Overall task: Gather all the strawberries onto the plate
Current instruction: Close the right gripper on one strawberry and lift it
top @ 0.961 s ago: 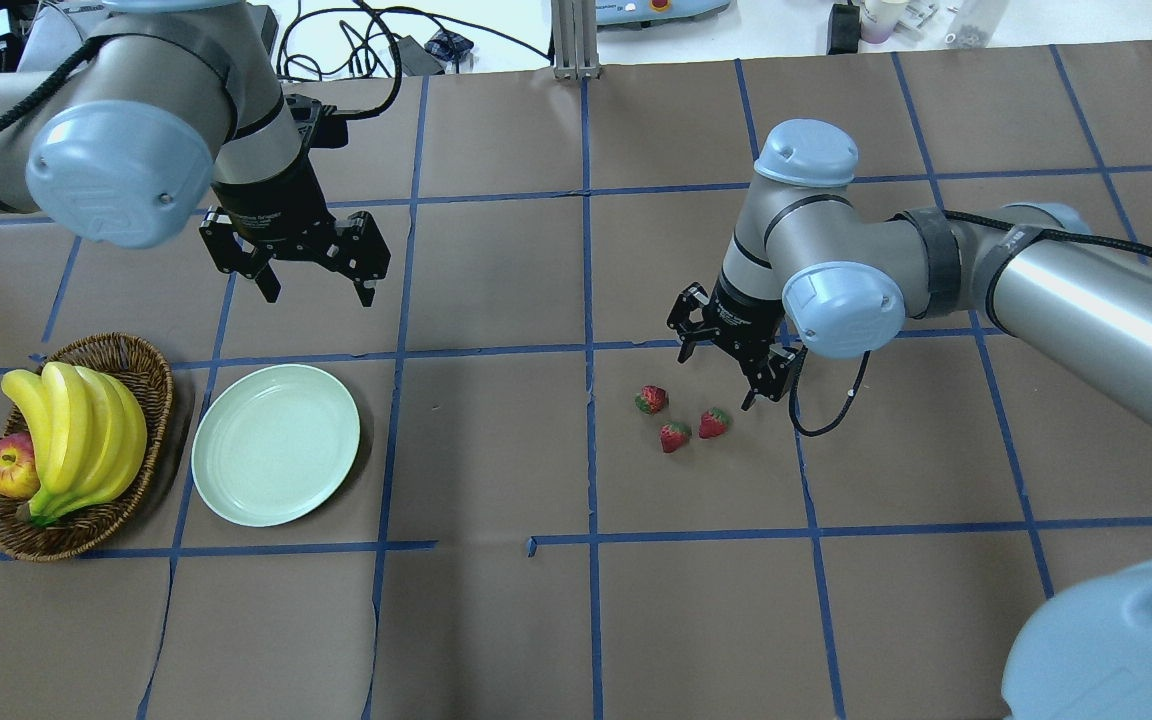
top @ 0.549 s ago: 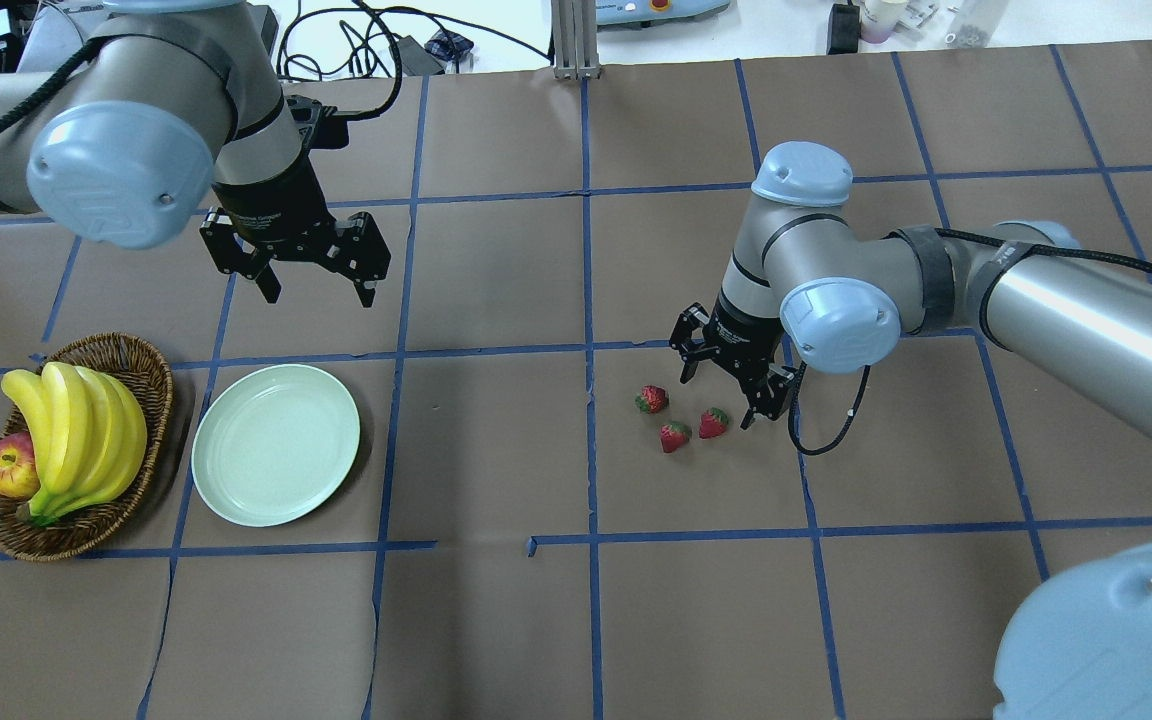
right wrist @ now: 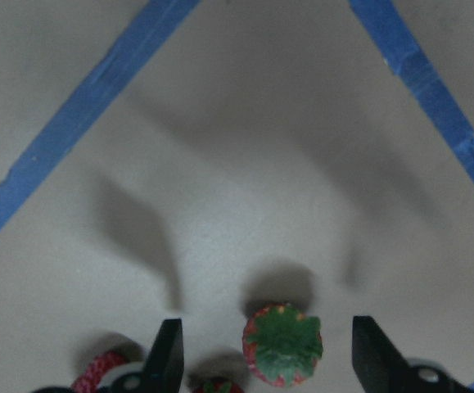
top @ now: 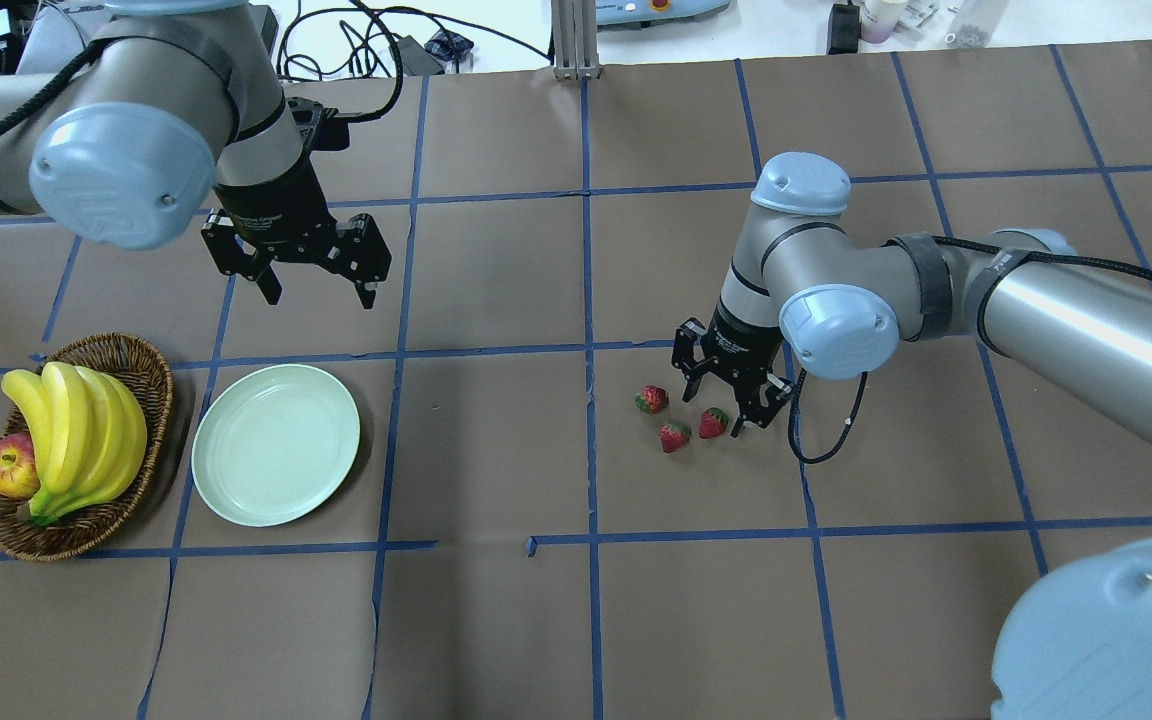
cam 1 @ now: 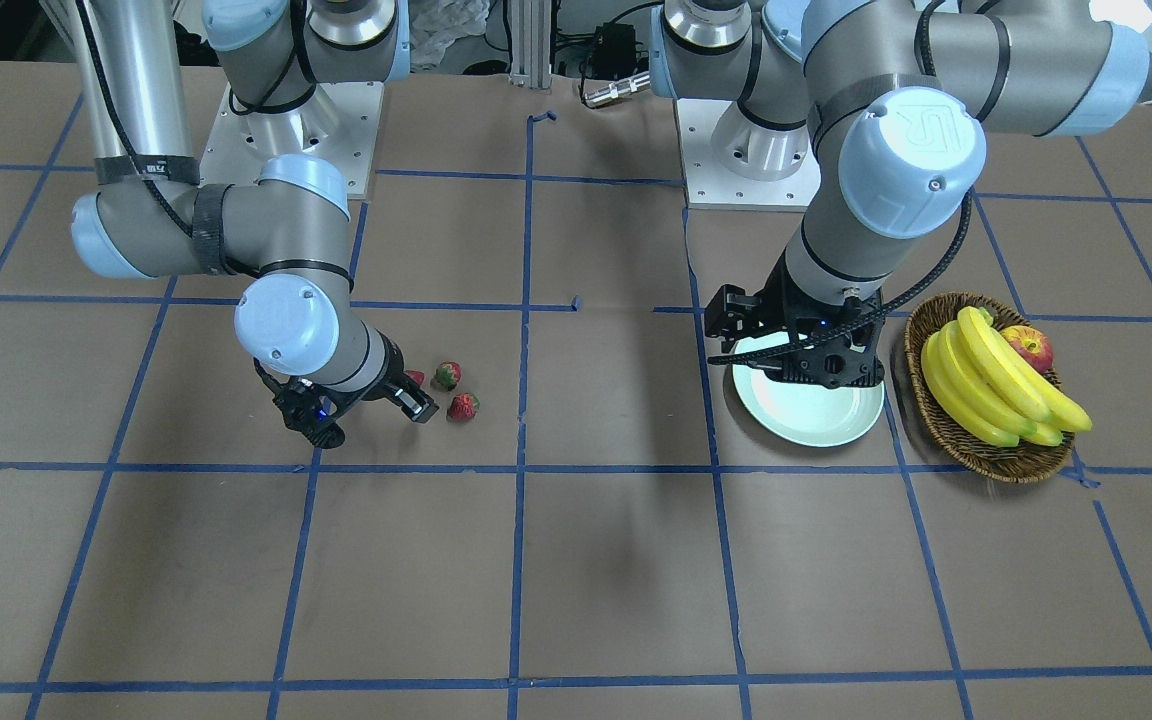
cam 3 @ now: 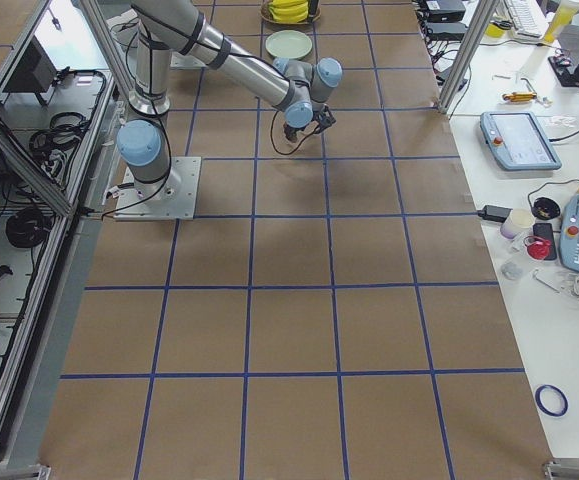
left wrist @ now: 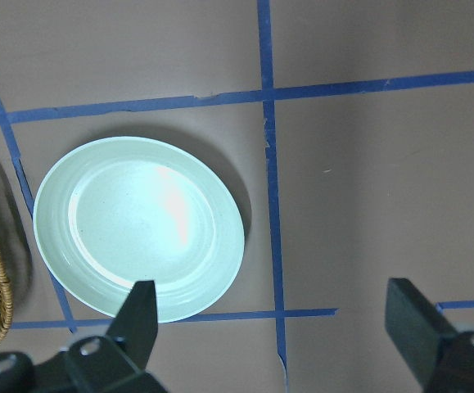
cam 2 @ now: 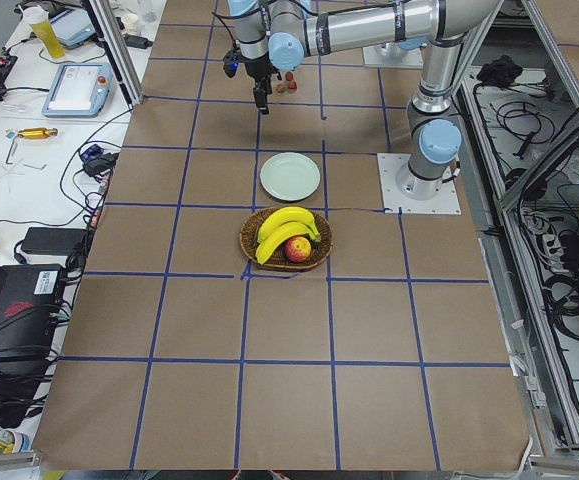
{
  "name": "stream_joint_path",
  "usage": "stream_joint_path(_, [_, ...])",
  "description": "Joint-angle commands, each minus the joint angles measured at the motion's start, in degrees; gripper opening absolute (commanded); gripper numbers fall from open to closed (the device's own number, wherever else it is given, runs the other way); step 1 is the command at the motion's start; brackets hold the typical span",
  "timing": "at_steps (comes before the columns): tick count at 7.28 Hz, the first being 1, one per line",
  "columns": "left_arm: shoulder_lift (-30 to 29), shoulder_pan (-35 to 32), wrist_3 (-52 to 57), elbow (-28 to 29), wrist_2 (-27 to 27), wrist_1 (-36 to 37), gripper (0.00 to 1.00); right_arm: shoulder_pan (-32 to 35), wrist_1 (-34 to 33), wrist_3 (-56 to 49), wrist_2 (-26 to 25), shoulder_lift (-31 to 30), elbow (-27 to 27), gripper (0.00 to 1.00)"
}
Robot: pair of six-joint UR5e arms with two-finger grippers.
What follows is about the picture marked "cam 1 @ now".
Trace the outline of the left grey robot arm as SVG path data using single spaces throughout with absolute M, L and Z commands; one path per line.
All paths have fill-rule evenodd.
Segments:
M 1152 58 L 1085 1 L 666 1 L 653 20 L 657 94 L 730 100 L 820 172 L 761 290 L 708 302 L 710 364 L 829 389 L 882 381 L 884 319 L 963 245 L 988 132 L 1106 131 Z

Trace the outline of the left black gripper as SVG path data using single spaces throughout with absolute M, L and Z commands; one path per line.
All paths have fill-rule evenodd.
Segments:
M 882 304 L 881 291 L 876 291 L 869 300 L 847 296 L 838 306 L 813 300 L 791 281 L 783 259 L 776 262 L 759 291 L 763 291 L 765 306 L 771 306 L 768 324 L 776 332 L 746 340 L 770 340 L 774 347 L 823 336 L 859 316 L 873 313 Z M 884 381 L 882 361 L 876 348 L 882 324 L 884 319 L 879 318 L 818 346 L 744 361 L 742 365 L 761 370 L 776 382 L 810 384 L 827 389 L 873 387 Z

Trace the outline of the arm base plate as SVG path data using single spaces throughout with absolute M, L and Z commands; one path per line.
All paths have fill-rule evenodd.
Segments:
M 797 211 L 820 187 L 806 128 L 755 124 L 736 103 L 680 99 L 679 146 L 691 209 Z
M 348 199 L 366 200 L 385 86 L 378 82 L 319 85 L 300 108 L 282 114 L 236 114 L 221 96 L 204 151 L 200 181 L 247 184 L 274 156 L 298 152 L 333 164 L 346 179 Z

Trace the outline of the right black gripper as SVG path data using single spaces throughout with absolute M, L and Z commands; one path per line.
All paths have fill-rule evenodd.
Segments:
M 397 346 L 389 340 L 384 340 L 381 346 L 380 378 L 356 391 L 329 389 L 298 376 L 280 382 L 260 361 L 253 361 L 253 367 L 266 388 L 273 392 L 273 404 L 282 414 L 285 429 L 302 434 L 316 448 L 338 448 L 346 442 L 346 433 L 338 420 L 361 401 L 385 397 L 417 424 L 433 418 L 439 409 L 433 397 L 420 388 L 420 382 L 404 374 L 404 359 Z

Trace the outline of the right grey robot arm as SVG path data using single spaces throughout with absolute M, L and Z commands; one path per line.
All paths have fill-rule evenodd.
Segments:
M 206 40 L 236 113 L 256 129 L 320 105 L 326 82 L 397 79 L 403 1 L 206 1 Z M 234 314 L 285 427 L 319 448 L 338 420 L 387 400 L 424 423 L 435 401 L 401 348 L 353 313 L 347 179 L 319 151 L 257 137 L 251 183 L 206 183 L 192 154 L 177 35 L 165 1 L 69 1 L 99 187 L 76 200 L 70 237 L 108 278 L 248 275 Z

